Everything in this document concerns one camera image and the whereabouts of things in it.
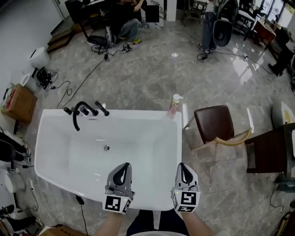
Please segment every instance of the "white bathtub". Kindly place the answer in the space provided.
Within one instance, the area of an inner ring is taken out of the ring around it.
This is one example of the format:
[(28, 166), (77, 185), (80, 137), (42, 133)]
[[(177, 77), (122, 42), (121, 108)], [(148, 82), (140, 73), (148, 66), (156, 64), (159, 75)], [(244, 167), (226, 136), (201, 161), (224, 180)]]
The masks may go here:
[(173, 208), (170, 190), (181, 162), (181, 113), (170, 120), (167, 112), (110, 110), (94, 117), (44, 110), (38, 130), (35, 171), (62, 189), (103, 201), (109, 172), (131, 163), (130, 207), (166, 211)]

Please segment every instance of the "marble floor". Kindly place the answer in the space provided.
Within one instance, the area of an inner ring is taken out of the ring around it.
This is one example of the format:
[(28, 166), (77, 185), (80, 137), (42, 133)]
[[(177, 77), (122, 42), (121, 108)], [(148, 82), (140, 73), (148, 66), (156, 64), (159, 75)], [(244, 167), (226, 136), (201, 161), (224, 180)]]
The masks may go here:
[[(139, 36), (143, 40), (140, 45), (133, 46), (133, 51), (128, 54), (117, 53), (108, 62), (103, 62), (67, 106), (72, 107), (81, 100), (93, 105), (95, 100), (99, 100), (109, 109), (167, 110), (173, 94), (178, 93), (194, 110), (226, 104), (236, 133), (249, 127), (249, 108), (254, 135), (272, 129), (270, 113), (275, 100), (283, 100), (295, 111), (294, 95), (286, 74), (281, 77), (270, 75), (253, 61), (234, 55), (214, 53), (205, 61), (198, 60), (198, 43), (202, 36), (202, 26), (198, 23), (189, 23), (187, 27), (180, 22), (166, 23), (163, 29), (142, 29)], [(228, 46), (218, 48), (218, 51), (245, 53), (266, 69), (268, 63), (275, 62), (269, 51), (250, 40), (244, 41), (238, 35), (233, 35)], [(49, 68), (59, 69), (56, 85), (69, 80), (75, 91), (104, 56), (93, 53), (84, 35), (78, 34), (67, 47), (55, 51), (51, 57)], [(55, 109), (65, 89), (64, 85), (57, 90), (37, 93), (33, 121), (25, 135), (32, 148), (33, 160), (42, 110)], [(59, 108), (68, 99), (66, 96)], [(277, 174), (246, 174), (244, 145), (217, 145), (191, 153), (186, 138), (196, 145), (200, 143), (195, 124), (183, 135), (183, 162), (199, 175), (202, 191), (197, 210), (199, 216), (216, 233), (226, 230), (232, 236), (270, 235), (294, 197), (276, 192), (273, 204), (285, 204), (286, 208), (281, 212), (280, 207), (270, 206), (269, 198), (275, 189), (272, 183)], [(30, 177), (39, 183), (35, 187), (38, 215), (46, 225), (65, 224), (85, 232), (81, 208), (74, 194), (40, 178), (38, 180), (33, 168), (23, 170), (21, 175), (24, 180)], [(18, 194), (18, 199), (23, 208), (35, 204), (29, 188)], [(93, 235), (106, 213), (102, 211), (101, 203), (84, 200), (88, 232)], [(137, 213), (132, 209), (127, 212), (121, 235), (125, 235)], [(155, 212), (155, 222), (156, 225), (159, 222), (159, 212)]]

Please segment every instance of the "door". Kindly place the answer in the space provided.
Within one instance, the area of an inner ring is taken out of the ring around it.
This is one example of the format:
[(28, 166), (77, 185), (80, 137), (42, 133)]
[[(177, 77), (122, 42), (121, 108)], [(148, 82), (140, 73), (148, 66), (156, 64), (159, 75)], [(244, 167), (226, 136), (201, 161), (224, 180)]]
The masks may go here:
[(65, 6), (65, 2), (67, 0), (55, 0), (57, 3), (57, 6), (59, 7), (61, 13), (63, 14), (63, 17), (66, 19), (70, 16), (68, 9)]

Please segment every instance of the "bathtub drain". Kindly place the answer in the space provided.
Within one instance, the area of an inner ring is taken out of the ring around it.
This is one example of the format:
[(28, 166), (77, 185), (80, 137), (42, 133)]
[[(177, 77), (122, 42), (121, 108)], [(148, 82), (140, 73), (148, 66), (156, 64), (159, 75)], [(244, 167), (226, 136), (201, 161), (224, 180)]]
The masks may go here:
[(105, 151), (107, 152), (108, 150), (110, 150), (110, 146), (109, 145), (105, 145)]

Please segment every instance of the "brown chair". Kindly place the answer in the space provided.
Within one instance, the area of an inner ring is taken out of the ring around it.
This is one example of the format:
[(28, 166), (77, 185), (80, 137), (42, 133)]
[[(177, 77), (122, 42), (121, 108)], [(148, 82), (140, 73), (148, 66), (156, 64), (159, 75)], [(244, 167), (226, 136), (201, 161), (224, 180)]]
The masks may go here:
[[(194, 116), (188, 124), (183, 128), (183, 131), (190, 126), (193, 120), (196, 120), (197, 126), (203, 141), (203, 145), (194, 148), (191, 145), (192, 151), (208, 147), (219, 143), (226, 146), (235, 146), (245, 142), (252, 133), (252, 128), (235, 136), (234, 126), (232, 124), (230, 111), (227, 106), (212, 106), (196, 110)], [(242, 138), (238, 141), (228, 141), (232, 138)]]

